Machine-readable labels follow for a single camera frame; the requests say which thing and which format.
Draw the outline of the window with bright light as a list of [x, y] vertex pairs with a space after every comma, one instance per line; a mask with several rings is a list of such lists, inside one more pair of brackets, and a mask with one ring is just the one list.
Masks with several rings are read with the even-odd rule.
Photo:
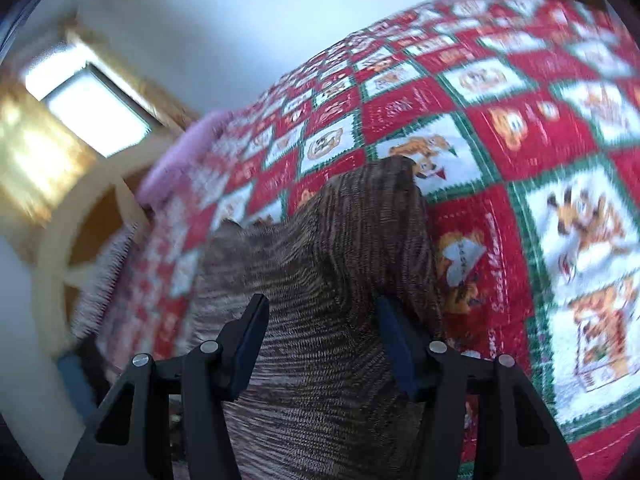
[[85, 47], [56, 47], [30, 62], [21, 77], [34, 98], [103, 157], [142, 142], [160, 125]]

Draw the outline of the brown knitted sweater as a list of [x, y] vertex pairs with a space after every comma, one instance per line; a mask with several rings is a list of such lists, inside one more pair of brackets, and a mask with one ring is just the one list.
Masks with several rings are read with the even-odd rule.
[[331, 178], [276, 224], [221, 226], [194, 278], [186, 345], [218, 336], [250, 298], [269, 321], [250, 385], [224, 406], [245, 479], [397, 479], [421, 409], [394, 381], [375, 301], [442, 330], [424, 198], [413, 163]]

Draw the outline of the yellow curtain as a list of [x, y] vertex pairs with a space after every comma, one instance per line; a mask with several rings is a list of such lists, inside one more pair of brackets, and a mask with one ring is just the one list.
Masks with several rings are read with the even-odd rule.
[[1, 65], [1, 236], [26, 264], [36, 260], [44, 229], [65, 195], [95, 162], [107, 158], [34, 98], [21, 77], [30, 62], [66, 44], [87, 48], [96, 66], [160, 123], [149, 136], [175, 140], [198, 119], [77, 18], [66, 18], [10, 55]]

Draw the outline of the striped grey pillow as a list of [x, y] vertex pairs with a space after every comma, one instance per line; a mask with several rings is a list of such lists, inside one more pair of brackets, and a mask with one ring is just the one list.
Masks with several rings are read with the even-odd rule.
[[96, 268], [90, 273], [70, 318], [70, 333], [76, 340], [96, 334], [108, 310], [122, 296], [143, 234], [139, 223], [126, 223], [100, 248]]

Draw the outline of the red checkered cartoon bedspread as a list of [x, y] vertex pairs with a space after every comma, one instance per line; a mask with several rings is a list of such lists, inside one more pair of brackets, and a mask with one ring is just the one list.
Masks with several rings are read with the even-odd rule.
[[430, 204], [449, 339], [519, 359], [582, 475], [607, 477], [639, 433], [639, 49], [574, 0], [430, 0], [235, 113], [153, 210], [99, 331], [107, 376], [186, 348], [221, 222], [284, 220], [393, 155]]

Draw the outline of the folded pink blanket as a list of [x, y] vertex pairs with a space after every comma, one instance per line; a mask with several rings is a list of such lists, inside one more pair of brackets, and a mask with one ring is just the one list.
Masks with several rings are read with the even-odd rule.
[[146, 174], [136, 192], [137, 202], [146, 209], [160, 210], [169, 200], [186, 172], [208, 152], [235, 115], [234, 110], [212, 110], [194, 122]]

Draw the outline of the cream and brown headboard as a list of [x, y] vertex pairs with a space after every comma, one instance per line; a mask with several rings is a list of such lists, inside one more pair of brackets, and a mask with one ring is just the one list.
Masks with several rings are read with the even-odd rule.
[[53, 211], [32, 271], [32, 317], [45, 356], [54, 359], [72, 345], [74, 300], [90, 282], [102, 245], [124, 224], [149, 224], [134, 189], [172, 142], [151, 134], [98, 160]]

